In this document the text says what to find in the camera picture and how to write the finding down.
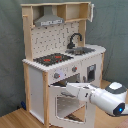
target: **sink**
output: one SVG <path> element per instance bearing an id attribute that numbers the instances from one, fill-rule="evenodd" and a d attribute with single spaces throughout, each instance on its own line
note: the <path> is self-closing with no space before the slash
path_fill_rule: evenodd
<path id="1" fill-rule="evenodd" d="M 68 49 L 65 51 L 65 53 L 78 56 L 78 55 L 88 54 L 88 53 L 94 52 L 94 51 L 95 51 L 95 49 L 86 48 L 86 47 L 78 47 L 78 48 Z"/>

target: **oven handle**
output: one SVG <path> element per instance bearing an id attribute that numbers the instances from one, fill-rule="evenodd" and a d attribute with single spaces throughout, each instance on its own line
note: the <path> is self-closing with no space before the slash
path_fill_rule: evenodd
<path id="1" fill-rule="evenodd" d="M 72 98 L 74 98 L 75 96 L 73 96 L 73 95 L 71 95 L 70 93 L 67 93 L 67 92 L 61 92 L 61 95 L 63 95 L 63 96 L 69 96 L 69 97 L 72 97 Z"/>

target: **cabinet door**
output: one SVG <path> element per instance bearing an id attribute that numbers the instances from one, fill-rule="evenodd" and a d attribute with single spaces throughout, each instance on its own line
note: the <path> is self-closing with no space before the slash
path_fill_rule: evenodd
<path id="1" fill-rule="evenodd" d="M 50 124 L 63 128 L 94 128 L 95 106 L 80 102 L 61 85 L 49 87 Z"/>

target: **faucet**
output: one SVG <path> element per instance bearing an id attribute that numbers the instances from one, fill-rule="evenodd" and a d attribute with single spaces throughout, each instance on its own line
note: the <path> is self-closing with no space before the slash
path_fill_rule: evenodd
<path id="1" fill-rule="evenodd" d="M 73 40 L 73 37 L 75 35 L 79 35 L 80 36 L 80 41 L 82 41 L 82 35 L 80 33 L 74 33 L 71 38 L 70 38 L 70 43 L 67 45 L 67 48 L 68 49 L 72 49 L 73 47 L 75 47 L 75 44 L 73 44 L 72 40 Z"/>

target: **wall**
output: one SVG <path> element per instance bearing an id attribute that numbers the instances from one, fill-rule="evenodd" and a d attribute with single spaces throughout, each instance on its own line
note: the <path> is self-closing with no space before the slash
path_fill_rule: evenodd
<path id="1" fill-rule="evenodd" d="M 20 4 L 68 1 L 78 0 L 0 1 L 0 116 L 14 111 L 22 100 L 25 101 L 22 65 L 25 52 Z M 128 87 L 128 1 L 91 2 L 96 8 L 93 22 L 87 22 L 86 43 L 107 49 L 103 78 Z"/>

